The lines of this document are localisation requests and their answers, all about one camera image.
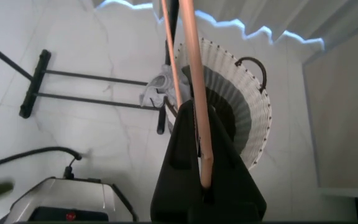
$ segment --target wooden stick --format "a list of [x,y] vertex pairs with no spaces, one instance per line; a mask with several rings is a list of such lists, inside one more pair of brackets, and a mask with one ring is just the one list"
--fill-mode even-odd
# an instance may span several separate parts
[[195,109],[198,134],[201,145],[201,185],[208,189],[211,186],[212,165],[214,156],[209,128],[208,106],[204,83],[203,65],[201,63],[200,44],[198,42],[197,25],[193,0],[180,0],[180,8],[185,29],[187,54],[190,61],[191,81],[195,97]]
[[171,36],[171,28],[169,26],[169,17],[168,17],[166,0],[162,0],[162,11],[164,14],[165,32],[167,33],[169,58],[171,60],[171,66],[172,66],[173,86],[175,87],[175,94],[177,96],[177,104],[178,104],[178,110],[179,110],[179,107],[181,105],[181,94],[180,94],[180,89],[179,89],[179,78],[178,78],[178,72],[177,72],[177,65],[175,64],[175,56],[173,55],[173,41],[172,41],[172,36]]

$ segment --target basket handle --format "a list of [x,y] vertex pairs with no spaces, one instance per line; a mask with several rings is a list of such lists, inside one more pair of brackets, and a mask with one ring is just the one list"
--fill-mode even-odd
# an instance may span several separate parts
[[264,67],[264,65],[262,64],[262,62],[260,62],[258,59],[256,58],[253,58],[253,57],[242,57],[240,58],[238,61],[236,61],[234,64],[238,67],[241,65],[242,61],[243,60],[250,60],[251,62],[254,62],[255,64],[257,64],[259,66],[259,68],[261,69],[262,71],[262,76],[263,76],[263,80],[262,80],[262,84],[260,86],[260,93],[263,92],[264,89],[266,89],[266,83],[267,83],[267,80],[266,80],[266,69]]

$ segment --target white tile floor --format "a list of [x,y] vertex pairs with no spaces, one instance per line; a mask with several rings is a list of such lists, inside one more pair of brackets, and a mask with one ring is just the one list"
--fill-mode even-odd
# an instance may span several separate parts
[[[267,201],[265,220],[355,220],[349,198],[319,194],[306,110],[301,62],[316,46],[291,37],[269,44],[266,33],[243,39],[238,27],[215,27],[199,18],[200,37],[219,42],[237,58],[257,57],[267,69],[273,109],[268,144],[251,174]],[[178,24],[177,41],[183,42]],[[0,50],[32,73],[42,49],[48,68],[147,82],[164,60],[165,29],[151,9],[90,1],[0,0]],[[259,69],[246,66],[261,79]],[[29,119],[19,106],[29,82],[0,61],[0,158],[45,146],[86,153],[74,163],[78,177],[116,183],[141,220],[149,219],[155,183],[170,135],[155,132],[157,112],[63,100],[37,99]],[[42,91],[137,103],[136,86],[47,75]],[[0,198],[0,218],[11,203],[49,176],[61,176],[71,160],[62,153],[28,157],[0,167],[15,180]]]

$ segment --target copper rod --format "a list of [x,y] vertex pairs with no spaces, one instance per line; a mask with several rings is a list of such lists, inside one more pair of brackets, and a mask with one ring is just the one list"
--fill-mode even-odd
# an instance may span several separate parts
[[193,0],[180,0],[180,8],[185,30],[187,54],[190,62],[191,81],[195,97],[195,110],[198,134],[201,146],[201,185],[208,189],[211,186],[212,166],[214,156],[211,144],[211,130],[209,128],[208,106],[204,83],[203,65],[201,63],[200,44]]
[[175,57],[173,55],[173,41],[171,36],[171,28],[169,26],[169,18],[168,18],[168,11],[167,11],[167,3],[166,0],[162,0],[162,11],[164,14],[164,21],[165,21],[165,32],[167,33],[167,42],[168,42],[168,49],[169,49],[169,57],[171,60],[172,66],[172,73],[173,73],[173,86],[175,87],[175,94],[177,96],[177,104],[178,110],[181,105],[181,95],[179,89],[179,78],[177,72],[177,65],[175,64]]

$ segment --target white woven basket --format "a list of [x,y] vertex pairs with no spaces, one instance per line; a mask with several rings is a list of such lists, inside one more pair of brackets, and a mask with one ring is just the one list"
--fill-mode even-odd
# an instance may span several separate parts
[[[219,118],[228,127],[227,132],[232,132],[235,127],[235,135],[232,136],[234,147],[247,168],[251,169],[262,155],[272,123],[272,108],[265,86],[262,88],[258,79],[241,65],[242,60],[249,58],[238,60],[218,44],[206,39],[200,39],[200,50],[208,103],[215,107],[218,116],[221,112]],[[260,64],[265,78],[263,65],[255,60],[255,63]],[[180,44],[175,61],[177,69],[190,78],[185,45]],[[166,109],[171,129],[175,123],[175,116],[172,108]],[[225,113],[228,111],[232,112],[234,119],[226,118]]]

